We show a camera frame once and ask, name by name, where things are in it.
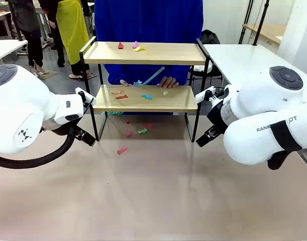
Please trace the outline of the person in blue hoodie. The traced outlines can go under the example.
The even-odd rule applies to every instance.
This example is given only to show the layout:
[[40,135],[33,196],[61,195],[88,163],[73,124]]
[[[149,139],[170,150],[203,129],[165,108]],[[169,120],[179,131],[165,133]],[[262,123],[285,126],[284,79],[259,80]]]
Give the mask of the person in blue hoodie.
[[[203,27],[203,0],[95,0],[97,41],[195,43]],[[161,66],[125,65],[130,85]],[[149,82],[158,85],[165,70]]]

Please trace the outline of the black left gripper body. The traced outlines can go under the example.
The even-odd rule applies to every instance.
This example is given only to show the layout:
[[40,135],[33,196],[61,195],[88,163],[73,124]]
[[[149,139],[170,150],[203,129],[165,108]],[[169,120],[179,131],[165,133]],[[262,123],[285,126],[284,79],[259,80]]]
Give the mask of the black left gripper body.
[[60,125],[56,121],[49,119],[42,123],[40,132],[52,131],[53,133],[59,136],[66,136],[66,135],[74,136],[78,122],[79,119],[75,119],[73,121]]

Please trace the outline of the black frame wooden shelf rack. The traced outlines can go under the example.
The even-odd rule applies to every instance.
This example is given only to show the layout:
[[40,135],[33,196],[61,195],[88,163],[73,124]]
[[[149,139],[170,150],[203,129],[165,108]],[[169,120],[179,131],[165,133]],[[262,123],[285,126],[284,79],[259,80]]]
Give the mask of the black frame wooden shelf rack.
[[[79,51],[82,65],[96,64],[133,64],[133,65],[181,65],[208,67],[211,58],[199,39],[194,44],[188,43],[144,43],[144,50],[136,52],[131,42],[124,42],[123,49],[118,49],[117,42],[98,42],[92,37]],[[193,127],[188,127],[190,140],[196,137],[201,105],[194,100],[190,85],[182,86],[171,92],[171,103],[163,104],[163,98],[155,98],[148,103],[141,97],[145,91],[158,92],[154,86],[135,86],[131,88],[129,99],[119,101],[112,97],[109,91],[118,89],[119,86],[106,86],[101,81],[100,89],[96,96],[96,104],[91,112],[124,111],[124,112],[178,112],[183,114],[195,113]]]

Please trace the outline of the light wooden table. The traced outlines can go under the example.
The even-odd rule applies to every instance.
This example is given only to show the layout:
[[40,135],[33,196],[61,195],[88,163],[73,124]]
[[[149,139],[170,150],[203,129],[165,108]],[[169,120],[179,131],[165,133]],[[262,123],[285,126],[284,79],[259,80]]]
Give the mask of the light wooden table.
[[[256,36],[258,24],[243,24],[242,27],[248,29],[252,36]],[[285,24],[264,24],[261,28],[259,39],[263,38],[268,42],[280,45],[282,37],[286,29]]]

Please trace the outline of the black tripod stand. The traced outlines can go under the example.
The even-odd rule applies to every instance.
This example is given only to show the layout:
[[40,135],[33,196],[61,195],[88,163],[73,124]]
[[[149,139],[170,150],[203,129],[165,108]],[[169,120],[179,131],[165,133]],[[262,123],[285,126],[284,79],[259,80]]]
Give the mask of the black tripod stand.
[[238,44],[242,44],[242,42],[243,42],[244,35],[245,35],[245,32],[246,32],[245,25],[248,24],[248,21],[249,21],[250,15],[251,15],[251,11],[252,11],[252,7],[253,7],[253,2],[254,2],[254,0],[249,0],[249,2],[248,2],[248,7],[247,7],[246,14],[245,14],[245,18],[244,18],[244,22],[243,22],[243,26],[242,26],[242,30],[241,30],[241,34],[240,34]]
[[261,19],[260,19],[260,22],[259,22],[259,25],[258,25],[258,30],[256,32],[256,35],[255,35],[255,38],[254,38],[254,42],[252,44],[253,46],[257,45],[258,38],[260,36],[260,32],[261,32],[261,29],[262,29],[262,26],[263,26],[263,23],[264,23],[264,19],[265,19],[268,7],[269,7],[269,0],[266,0],[266,2],[264,4],[264,9],[263,9],[263,12],[262,12],[262,16],[261,16]]

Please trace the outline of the person's right forearm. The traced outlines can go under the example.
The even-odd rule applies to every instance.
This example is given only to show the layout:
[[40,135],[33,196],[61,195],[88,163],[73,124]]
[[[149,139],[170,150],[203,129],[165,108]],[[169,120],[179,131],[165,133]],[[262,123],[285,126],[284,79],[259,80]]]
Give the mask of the person's right forearm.
[[130,84],[129,76],[124,70],[124,66],[120,64],[105,64],[105,69],[107,70],[108,82],[112,85],[120,84],[120,80],[123,79]]

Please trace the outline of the white desk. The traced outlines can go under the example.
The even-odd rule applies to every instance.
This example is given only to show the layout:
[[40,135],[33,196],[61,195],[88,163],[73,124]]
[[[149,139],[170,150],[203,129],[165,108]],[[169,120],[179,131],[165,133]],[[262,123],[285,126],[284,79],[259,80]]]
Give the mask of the white desk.
[[0,60],[27,43],[27,40],[0,40]]

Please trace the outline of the black chair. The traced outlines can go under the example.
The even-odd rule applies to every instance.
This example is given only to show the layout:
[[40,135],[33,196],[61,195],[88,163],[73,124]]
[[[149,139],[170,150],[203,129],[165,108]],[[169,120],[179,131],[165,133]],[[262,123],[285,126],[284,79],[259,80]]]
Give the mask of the black chair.
[[[210,30],[203,30],[201,33],[201,38],[200,41],[203,45],[206,44],[220,44],[220,41],[217,37],[217,35],[210,31]],[[192,86],[195,77],[204,77],[204,69],[205,66],[204,65],[195,65],[195,66],[191,66],[190,70],[189,70],[189,85]],[[220,70],[218,69],[218,67],[212,62],[210,61],[208,64],[208,69],[207,69],[207,74],[206,74],[206,80],[210,81],[210,84],[212,83],[213,80],[223,80],[222,77],[222,73],[220,72]]]

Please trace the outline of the person's left hand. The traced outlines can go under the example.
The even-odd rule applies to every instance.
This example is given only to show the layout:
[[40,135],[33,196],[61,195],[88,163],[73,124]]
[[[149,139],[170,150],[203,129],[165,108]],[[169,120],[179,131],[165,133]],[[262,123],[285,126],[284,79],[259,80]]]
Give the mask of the person's left hand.
[[164,76],[158,86],[162,88],[176,88],[177,86],[179,86],[179,83],[173,77]]

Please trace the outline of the teal chenille duster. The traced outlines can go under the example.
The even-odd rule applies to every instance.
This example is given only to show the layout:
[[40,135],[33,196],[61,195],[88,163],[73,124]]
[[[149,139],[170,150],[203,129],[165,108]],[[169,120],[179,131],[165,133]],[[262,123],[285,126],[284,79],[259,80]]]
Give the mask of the teal chenille duster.
[[[148,78],[146,81],[136,81],[133,83],[133,85],[138,85],[138,86],[144,86],[149,84],[149,82],[151,80],[153,80],[156,76],[158,76],[163,70],[165,69],[165,67],[161,67],[158,71],[156,71],[150,78]],[[123,111],[103,111],[102,114],[108,114],[108,115],[123,115]]]

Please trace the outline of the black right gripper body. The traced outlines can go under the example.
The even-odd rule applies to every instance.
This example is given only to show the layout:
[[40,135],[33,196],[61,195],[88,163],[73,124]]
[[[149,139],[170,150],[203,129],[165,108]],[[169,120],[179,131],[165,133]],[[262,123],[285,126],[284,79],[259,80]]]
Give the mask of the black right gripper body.
[[217,133],[224,133],[228,127],[221,116],[222,106],[223,101],[221,100],[216,106],[212,107],[211,111],[207,114],[207,118],[213,124],[213,128]]

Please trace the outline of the large white table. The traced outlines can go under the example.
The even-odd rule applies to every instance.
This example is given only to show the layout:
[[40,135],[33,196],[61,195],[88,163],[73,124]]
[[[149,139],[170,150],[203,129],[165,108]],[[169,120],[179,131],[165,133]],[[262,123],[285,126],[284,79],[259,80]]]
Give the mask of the large white table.
[[229,84],[241,86],[251,82],[269,67],[294,66],[261,45],[212,44],[204,45],[210,58]]

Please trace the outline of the person's left forearm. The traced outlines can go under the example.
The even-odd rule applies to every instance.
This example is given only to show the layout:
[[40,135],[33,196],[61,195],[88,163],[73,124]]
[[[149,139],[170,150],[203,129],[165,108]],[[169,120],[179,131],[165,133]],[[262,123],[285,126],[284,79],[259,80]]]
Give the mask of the person's left forearm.
[[179,85],[186,85],[189,70],[189,65],[167,65],[165,76],[175,78]]

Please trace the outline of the brown floor mat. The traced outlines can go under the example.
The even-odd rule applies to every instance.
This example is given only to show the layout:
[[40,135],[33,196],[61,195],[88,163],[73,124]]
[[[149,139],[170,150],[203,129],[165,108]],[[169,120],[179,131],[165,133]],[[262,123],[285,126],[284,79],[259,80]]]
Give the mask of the brown floor mat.
[[54,75],[58,74],[58,72],[55,71],[49,71],[48,73],[42,73],[42,72],[35,72],[34,75],[38,77],[40,80],[46,80],[48,78],[53,77]]

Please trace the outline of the person in yellow apron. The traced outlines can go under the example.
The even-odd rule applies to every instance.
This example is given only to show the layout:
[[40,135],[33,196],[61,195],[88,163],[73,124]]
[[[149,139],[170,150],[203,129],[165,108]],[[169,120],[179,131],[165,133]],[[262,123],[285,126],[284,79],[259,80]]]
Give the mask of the person in yellow apron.
[[91,15],[87,0],[38,0],[48,14],[49,24],[58,28],[72,73],[69,78],[81,80],[82,64],[79,51],[89,41],[85,17]]

